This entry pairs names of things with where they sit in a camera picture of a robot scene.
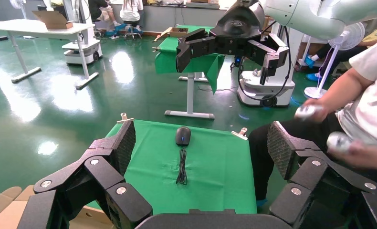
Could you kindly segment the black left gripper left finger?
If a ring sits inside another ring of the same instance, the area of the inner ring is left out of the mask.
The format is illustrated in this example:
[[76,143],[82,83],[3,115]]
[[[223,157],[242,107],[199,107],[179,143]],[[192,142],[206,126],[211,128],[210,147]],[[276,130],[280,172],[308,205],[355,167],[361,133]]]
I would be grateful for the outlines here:
[[117,229],[137,227],[153,209],[125,179],[135,143],[134,122],[124,122],[114,136],[94,140],[77,161],[36,182],[18,228],[67,229],[93,201]]

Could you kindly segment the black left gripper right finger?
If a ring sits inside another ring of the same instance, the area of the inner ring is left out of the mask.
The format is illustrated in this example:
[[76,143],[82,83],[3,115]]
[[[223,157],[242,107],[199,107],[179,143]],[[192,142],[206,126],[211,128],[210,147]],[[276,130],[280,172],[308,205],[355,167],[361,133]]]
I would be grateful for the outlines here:
[[291,136],[277,121],[269,127],[267,147],[288,182],[271,215],[302,229],[311,208],[321,204],[348,229],[377,229],[377,182],[332,161],[313,142]]

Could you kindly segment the operator right hand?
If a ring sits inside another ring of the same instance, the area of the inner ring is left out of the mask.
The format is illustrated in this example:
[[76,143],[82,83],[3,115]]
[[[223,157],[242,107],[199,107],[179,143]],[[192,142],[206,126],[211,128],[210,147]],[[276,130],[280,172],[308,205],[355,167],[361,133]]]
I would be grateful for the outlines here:
[[318,106],[321,107],[320,109],[316,110],[307,120],[315,122],[315,123],[321,123],[323,122],[328,113],[328,107],[325,105],[323,100],[321,99],[308,99],[303,103],[302,106]]

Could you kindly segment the operator left hand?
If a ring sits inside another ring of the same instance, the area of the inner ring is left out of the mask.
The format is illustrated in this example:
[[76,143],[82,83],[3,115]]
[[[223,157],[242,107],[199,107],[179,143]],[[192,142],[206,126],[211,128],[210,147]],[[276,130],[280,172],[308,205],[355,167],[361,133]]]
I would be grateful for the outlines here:
[[352,143],[347,150],[329,147],[328,152],[337,160],[343,161],[352,167],[374,168],[376,148],[359,142]]

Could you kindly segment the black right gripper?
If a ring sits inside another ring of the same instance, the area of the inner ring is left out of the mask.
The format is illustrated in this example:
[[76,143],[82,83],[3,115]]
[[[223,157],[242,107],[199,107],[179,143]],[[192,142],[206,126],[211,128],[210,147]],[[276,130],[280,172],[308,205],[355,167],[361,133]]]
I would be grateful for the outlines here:
[[260,65],[260,84],[285,64],[289,47],[274,33],[261,38],[265,14],[258,1],[237,1],[209,33],[200,28],[178,38],[176,70],[182,73],[191,59],[212,54],[247,56]]

